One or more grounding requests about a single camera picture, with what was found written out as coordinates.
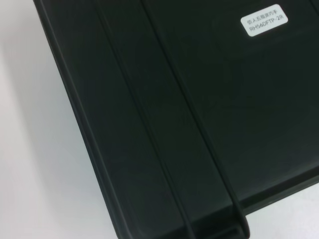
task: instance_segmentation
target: black plastic case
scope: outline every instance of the black plastic case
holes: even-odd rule
[[[289,23],[249,37],[279,4]],[[243,239],[319,181],[318,0],[35,0],[120,239]]]

